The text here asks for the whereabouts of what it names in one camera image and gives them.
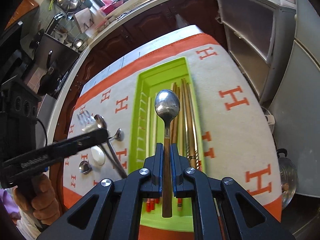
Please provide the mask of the person's left hand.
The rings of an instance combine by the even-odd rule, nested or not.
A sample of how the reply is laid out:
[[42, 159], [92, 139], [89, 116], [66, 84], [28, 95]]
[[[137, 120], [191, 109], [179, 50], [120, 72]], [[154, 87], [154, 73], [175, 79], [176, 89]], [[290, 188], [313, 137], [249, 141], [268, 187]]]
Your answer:
[[60, 217], [60, 210], [52, 183], [44, 173], [41, 174], [37, 187], [39, 192], [33, 200], [26, 200], [19, 188], [16, 187], [14, 201], [22, 211], [33, 211], [34, 217], [39, 219], [42, 224], [51, 225]]

